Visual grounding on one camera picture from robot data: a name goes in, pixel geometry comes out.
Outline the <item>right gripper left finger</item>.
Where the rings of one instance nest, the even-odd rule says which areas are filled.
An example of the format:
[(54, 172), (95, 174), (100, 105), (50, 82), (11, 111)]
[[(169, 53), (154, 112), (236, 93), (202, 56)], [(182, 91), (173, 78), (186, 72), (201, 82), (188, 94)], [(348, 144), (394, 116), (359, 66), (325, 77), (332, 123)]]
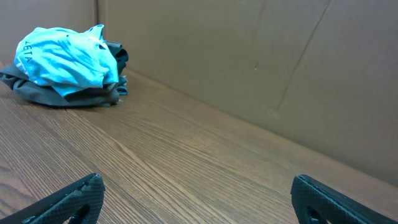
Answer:
[(104, 192), (102, 177), (92, 173), (1, 219), (1, 224), (96, 224)]

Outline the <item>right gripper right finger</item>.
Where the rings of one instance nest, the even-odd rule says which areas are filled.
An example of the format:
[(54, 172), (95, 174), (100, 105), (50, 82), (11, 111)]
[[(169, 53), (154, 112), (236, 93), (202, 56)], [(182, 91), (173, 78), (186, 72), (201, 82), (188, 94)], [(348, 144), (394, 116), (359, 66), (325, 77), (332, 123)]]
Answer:
[(300, 224), (397, 224), (308, 175), (297, 175), (290, 191)]

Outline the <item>light blue printed t-shirt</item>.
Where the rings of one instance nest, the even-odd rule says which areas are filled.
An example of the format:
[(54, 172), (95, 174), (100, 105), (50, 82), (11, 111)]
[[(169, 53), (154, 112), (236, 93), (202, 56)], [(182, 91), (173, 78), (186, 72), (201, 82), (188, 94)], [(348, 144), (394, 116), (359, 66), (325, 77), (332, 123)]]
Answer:
[(103, 39), (104, 25), (84, 32), (37, 27), (17, 45), (14, 65), (29, 81), (65, 97), (119, 81), (117, 62)]

